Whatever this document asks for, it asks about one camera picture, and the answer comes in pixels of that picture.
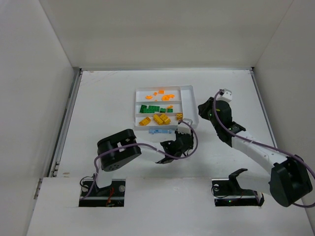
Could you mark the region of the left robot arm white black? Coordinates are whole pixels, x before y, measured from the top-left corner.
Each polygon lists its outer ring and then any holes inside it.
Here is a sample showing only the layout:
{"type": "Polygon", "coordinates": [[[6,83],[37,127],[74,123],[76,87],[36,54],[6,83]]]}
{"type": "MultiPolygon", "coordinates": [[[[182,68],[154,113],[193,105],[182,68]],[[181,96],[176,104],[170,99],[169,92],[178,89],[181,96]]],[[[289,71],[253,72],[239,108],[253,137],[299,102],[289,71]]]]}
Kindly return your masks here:
{"type": "Polygon", "coordinates": [[[100,194],[112,184],[113,172],[139,156],[156,164],[169,164],[192,156],[198,146],[194,130],[175,131],[175,140],[152,143],[137,138],[132,129],[108,136],[97,143],[93,188],[100,194]]]}

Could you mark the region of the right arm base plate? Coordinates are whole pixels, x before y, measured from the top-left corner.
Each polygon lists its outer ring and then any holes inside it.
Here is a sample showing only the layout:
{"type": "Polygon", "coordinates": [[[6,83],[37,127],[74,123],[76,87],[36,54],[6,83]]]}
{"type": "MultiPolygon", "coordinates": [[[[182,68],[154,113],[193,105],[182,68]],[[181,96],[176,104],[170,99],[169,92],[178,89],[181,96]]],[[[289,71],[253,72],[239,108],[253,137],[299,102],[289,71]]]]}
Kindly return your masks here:
{"type": "Polygon", "coordinates": [[[228,178],[212,179],[211,192],[216,207],[261,207],[265,202],[262,193],[241,189],[228,178]]]}

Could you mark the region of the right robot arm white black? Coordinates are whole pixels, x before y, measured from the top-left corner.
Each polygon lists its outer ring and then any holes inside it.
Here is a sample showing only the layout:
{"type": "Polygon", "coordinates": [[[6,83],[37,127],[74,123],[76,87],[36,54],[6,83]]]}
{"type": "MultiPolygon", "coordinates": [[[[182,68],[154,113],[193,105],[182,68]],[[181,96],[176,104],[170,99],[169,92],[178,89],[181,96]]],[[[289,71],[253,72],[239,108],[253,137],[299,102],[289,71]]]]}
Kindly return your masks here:
{"type": "Polygon", "coordinates": [[[242,152],[266,171],[264,175],[256,175],[246,168],[238,169],[229,175],[234,187],[268,194],[283,207],[294,205],[312,192],[309,177],[312,172],[303,159],[254,141],[244,127],[232,120],[228,102],[210,97],[198,105],[198,114],[211,122],[223,143],[242,152]]]}

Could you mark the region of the green L-shaped lego brick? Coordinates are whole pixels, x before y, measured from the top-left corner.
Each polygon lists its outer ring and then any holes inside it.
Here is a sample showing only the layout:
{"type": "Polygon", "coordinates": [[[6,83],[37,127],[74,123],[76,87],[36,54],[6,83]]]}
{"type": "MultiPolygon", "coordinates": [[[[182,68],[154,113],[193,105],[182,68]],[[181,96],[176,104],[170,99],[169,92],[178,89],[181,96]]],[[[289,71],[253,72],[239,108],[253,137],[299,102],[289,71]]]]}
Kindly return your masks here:
{"type": "Polygon", "coordinates": [[[160,106],[148,106],[147,108],[144,109],[144,113],[159,113],[160,111],[160,106]]]}

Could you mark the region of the yellow 2x3 lego brick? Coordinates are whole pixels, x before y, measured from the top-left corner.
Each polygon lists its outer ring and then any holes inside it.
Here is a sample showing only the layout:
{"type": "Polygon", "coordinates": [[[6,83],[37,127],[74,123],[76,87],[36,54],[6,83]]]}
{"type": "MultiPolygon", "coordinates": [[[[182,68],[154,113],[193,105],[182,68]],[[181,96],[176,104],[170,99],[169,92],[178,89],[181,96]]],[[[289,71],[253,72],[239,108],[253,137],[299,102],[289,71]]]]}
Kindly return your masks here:
{"type": "Polygon", "coordinates": [[[171,123],[171,119],[166,114],[162,114],[160,116],[158,116],[157,114],[154,114],[153,120],[158,125],[169,125],[171,123]]]}

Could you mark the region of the small orange curved lego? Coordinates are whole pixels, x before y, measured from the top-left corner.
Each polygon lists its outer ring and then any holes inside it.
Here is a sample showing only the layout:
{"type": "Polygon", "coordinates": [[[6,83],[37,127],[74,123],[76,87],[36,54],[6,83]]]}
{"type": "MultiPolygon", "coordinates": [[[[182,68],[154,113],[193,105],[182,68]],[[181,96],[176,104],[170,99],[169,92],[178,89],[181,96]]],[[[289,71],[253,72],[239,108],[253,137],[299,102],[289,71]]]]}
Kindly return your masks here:
{"type": "Polygon", "coordinates": [[[147,100],[151,100],[151,99],[153,99],[153,96],[147,95],[145,98],[146,98],[147,100]]]}

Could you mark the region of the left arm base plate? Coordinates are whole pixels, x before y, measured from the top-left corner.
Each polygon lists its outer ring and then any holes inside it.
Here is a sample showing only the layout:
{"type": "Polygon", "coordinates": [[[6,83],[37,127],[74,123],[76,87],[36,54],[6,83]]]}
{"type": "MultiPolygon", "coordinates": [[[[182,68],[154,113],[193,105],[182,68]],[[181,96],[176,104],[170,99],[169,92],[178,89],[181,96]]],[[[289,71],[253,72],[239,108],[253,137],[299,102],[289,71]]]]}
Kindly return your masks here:
{"type": "Polygon", "coordinates": [[[81,181],[79,207],[124,207],[125,204],[125,179],[114,179],[110,186],[98,188],[92,186],[92,179],[81,181]]]}

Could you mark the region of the large yellow arch lego brick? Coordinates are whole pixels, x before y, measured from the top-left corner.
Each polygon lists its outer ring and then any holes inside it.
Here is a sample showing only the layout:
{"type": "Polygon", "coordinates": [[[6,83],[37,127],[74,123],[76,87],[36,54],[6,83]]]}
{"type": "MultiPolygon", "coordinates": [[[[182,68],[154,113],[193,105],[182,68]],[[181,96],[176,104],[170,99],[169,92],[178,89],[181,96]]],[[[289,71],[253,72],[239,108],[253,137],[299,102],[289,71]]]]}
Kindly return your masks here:
{"type": "Polygon", "coordinates": [[[149,117],[145,117],[144,119],[142,119],[142,120],[139,122],[139,125],[140,125],[140,126],[146,126],[146,125],[148,125],[150,122],[151,122],[151,119],[150,119],[149,117]]]}

